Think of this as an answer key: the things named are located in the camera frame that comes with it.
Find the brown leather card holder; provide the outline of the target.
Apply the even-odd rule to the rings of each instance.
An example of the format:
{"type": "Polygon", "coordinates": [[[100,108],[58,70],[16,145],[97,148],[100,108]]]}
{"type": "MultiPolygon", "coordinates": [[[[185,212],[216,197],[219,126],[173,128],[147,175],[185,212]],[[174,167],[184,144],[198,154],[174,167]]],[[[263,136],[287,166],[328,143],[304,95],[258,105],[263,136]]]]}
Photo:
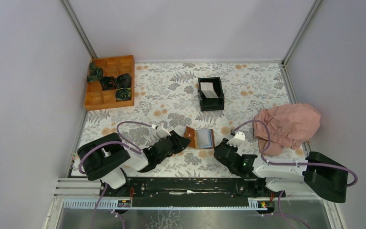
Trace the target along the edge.
{"type": "Polygon", "coordinates": [[[212,129],[193,129],[186,126],[183,136],[189,139],[189,147],[194,149],[212,149],[215,147],[214,131],[212,129]]]}

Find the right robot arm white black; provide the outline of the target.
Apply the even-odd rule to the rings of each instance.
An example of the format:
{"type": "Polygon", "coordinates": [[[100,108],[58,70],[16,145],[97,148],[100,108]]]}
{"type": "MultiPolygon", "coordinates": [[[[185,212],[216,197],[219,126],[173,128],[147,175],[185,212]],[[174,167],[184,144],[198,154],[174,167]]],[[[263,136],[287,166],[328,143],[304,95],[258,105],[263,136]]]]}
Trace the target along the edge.
{"type": "Polygon", "coordinates": [[[257,155],[240,155],[238,147],[228,139],[214,148],[214,158],[228,170],[243,179],[257,179],[256,194],[311,192],[322,199],[345,203],[350,171],[342,164],[315,151],[306,158],[278,159],[270,162],[257,155]]]}

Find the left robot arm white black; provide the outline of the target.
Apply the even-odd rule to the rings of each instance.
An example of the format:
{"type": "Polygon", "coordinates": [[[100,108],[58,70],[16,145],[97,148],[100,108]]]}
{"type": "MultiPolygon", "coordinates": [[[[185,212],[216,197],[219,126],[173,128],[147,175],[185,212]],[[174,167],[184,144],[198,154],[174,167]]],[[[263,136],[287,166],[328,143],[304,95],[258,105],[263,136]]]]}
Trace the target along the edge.
{"type": "Polygon", "coordinates": [[[129,189],[123,166],[140,173],[149,172],[166,158],[185,150],[191,143],[190,139],[175,131],[157,130],[156,134],[160,139],[142,149],[141,153],[122,141],[117,133],[84,144],[77,150],[80,159],[78,169],[89,181],[99,180],[110,186],[117,196],[123,196],[129,189]]]}

